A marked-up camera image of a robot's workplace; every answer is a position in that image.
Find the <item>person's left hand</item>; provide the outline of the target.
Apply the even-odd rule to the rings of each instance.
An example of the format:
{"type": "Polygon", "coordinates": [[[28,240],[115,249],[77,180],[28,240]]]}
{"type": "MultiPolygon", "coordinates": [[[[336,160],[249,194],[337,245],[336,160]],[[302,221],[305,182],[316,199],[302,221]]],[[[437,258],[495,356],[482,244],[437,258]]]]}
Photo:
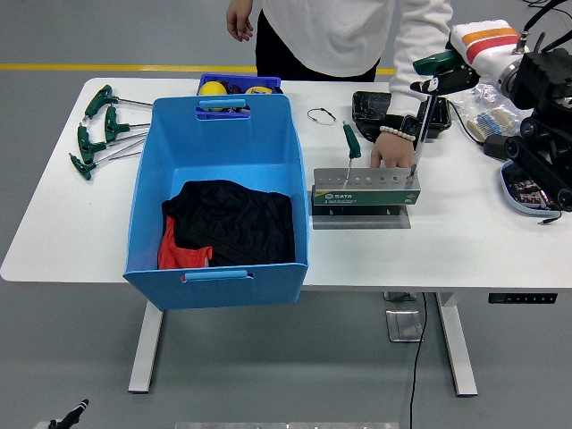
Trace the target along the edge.
{"type": "Polygon", "coordinates": [[[381,132],[370,155],[370,167],[409,168],[415,160],[412,141],[389,132],[381,132]]]}

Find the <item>person's right hand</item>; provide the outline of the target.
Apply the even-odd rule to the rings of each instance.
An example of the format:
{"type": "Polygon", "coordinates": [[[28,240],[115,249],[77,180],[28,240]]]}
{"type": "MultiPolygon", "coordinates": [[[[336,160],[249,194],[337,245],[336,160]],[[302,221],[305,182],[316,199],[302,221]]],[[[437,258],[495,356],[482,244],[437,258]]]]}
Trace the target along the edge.
{"type": "Polygon", "coordinates": [[[231,0],[226,12],[226,26],[229,34],[238,42],[248,42],[254,34],[250,22],[252,0],[231,0]]]}

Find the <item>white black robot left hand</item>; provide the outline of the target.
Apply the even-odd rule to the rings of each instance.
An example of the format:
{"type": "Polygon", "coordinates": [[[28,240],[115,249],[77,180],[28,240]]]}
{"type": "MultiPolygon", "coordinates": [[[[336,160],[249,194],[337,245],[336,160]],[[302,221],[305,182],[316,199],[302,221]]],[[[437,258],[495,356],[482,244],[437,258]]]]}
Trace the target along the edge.
{"type": "Polygon", "coordinates": [[[84,399],[69,413],[61,419],[51,419],[50,421],[41,421],[35,424],[34,429],[70,429],[73,428],[79,421],[80,416],[86,410],[89,404],[89,399],[84,399]]]}

